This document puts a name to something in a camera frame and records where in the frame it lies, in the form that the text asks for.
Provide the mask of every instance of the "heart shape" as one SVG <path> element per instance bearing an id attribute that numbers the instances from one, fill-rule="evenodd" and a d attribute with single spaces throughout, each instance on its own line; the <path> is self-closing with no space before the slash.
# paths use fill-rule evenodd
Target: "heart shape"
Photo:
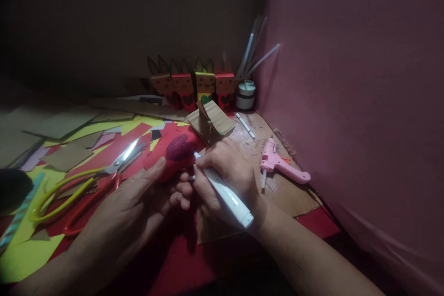
<path id="1" fill-rule="evenodd" d="M 177 103 L 178 103 L 178 96 L 176 92 L 173 92 L 171 95 L 166 95 L 166 100 L 168 101 L 168 103 L 173 106 L 176 107 Z"/>
<path id="2" fill-rule="evenodd" d="M 222 104 L 227 105 L 230 102 L 230 97 L 228 95 L 221 96 L 221 102 Z"/>
<path id="3" fill-rule="evenodd" d="M 182 96 L 182 102 L 184 102 L 185 105 L 190 106 L 194 102 L 194 95 L 190 94 L 188 96 Z"/>
<path id="4" fill-rule="evenodd" d="M 188 140 L 187 134 L 181 134 L 174 138 L 173 141 L 166 148 L 166 159 L 180 161 L 187 157 L 193 156 L 196 150 L 195 142 L 186 142 Z"/>
<path id="5" fill-rule="evenodd" d="M 207 104 L 208 102 L 211 102 L 211 95 L 210 96 L 205 96 L 203 95 L 200 100 L 202 101 L 202 104 Z"/>

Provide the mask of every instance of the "yellow-handled scissors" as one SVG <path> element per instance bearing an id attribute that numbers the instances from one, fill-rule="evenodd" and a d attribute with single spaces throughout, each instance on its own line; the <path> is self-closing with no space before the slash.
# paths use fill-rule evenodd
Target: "yellow-handled scissors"
<path id="1" fill-rule="evenodd" d="M 120 173 L 117 173 L 118 170 L 122 167 L 124 162 L 126 162 L 131 153 L 134 151 L 134 148 L 136 147 L 137 143 L 139 142 L 140 137 L 138 137 L 136 140 L 134 140 L 129 147 L 125 149 L 123 153 L 117 157 L 114 162 L 107 167 L 94 169 L 85 171 L 82 173 L 78 173 L 72 177 L 69 177 L 60 183 L 58 183 L 54 188 L 52 188 L 48 193 L 44 195 L 44 197 L 37 203 L 37 205 L 33 208 L 30 219 L 33 222 L 44 222 L 52 217 L 60 214 L 63 210 L 65 210 L 78 196 L 80 196 L 88 187 L 91 185 L 94 181 L 98 180 L 101 175 L 108 174 L 108 180 L 104 186 L 102 186 L 94 195 L 92 195 L 83 205 L 81 205 L 74 214 L 70 217 L 68 222 L 65 225 L 64 233 L 66 236 L 74 236 L 77 235 L 80 231 L 82 231 L 83 228 L 79 228 L 77 230 L 72 230 L 72 225 L 78 220 L 78 218 L 87 210 L 88 207 L 91 206 L 97 199 L 99 199 L 102 194 L 108 189 L 108 187 L 114 183 L 116 183 L 115 189 L 117 189 L 122 181 L 122 175 Z M 60 207 L 57 207 L 52 212 L 42 215 L 42 207 L 46 204 L 46 202 L 64 185 L 68 184 L 69 182 L 73 181 L 74 179 L 94 174 L 90 179 L 88 179 L 73 195 L 71 195 L 68 200 L 66 200 Z"/>

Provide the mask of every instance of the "white jar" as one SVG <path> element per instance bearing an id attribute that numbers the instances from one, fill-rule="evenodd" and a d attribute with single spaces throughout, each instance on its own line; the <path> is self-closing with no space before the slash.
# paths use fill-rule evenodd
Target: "white jar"
<path id="1" fill-rule="evenodd" d="M 236 94 L 236 107 L 243 111 L 247 111 L 253 107 L 254 103 L 254 92 L 256 87 L 254 82 L 250 80 L 245 80 L 239 84 L 239 90 Z"/>

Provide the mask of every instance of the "fingernail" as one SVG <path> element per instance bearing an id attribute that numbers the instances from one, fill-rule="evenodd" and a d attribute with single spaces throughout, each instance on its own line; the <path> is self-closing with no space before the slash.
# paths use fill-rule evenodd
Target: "fingernail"
<path id="1" fill-rule="evenodd" d="M 160 167 L 164 161 L 165 161 L 165 157 L 164 157 L 164 156 L 161 156 L 161 157 L 157 160 L 156 164 L 154 164 L 154 166 L 155 166 L 155 167 Z"/>

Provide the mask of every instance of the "right hand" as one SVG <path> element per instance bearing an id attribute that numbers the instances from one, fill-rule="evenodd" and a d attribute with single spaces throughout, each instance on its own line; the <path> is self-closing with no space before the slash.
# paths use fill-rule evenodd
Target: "right hand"
<path id="1" fill-rule="evenodd" d="M 194 188 L 211 212 L 224 221 L 240 227 L 231 211 L 202 171 L 202 168 L 213 167 L 222 176 L 226 185 L 233 189 L 254 216 L 253 225 L 258 226 L 265 217 L 265 205 L 259 194 L 254 179 L 253 167 L 247 162 L 238 145 L 228 138 L 217 142 L 209 148 L 205 156 L 196 160 Z"/>

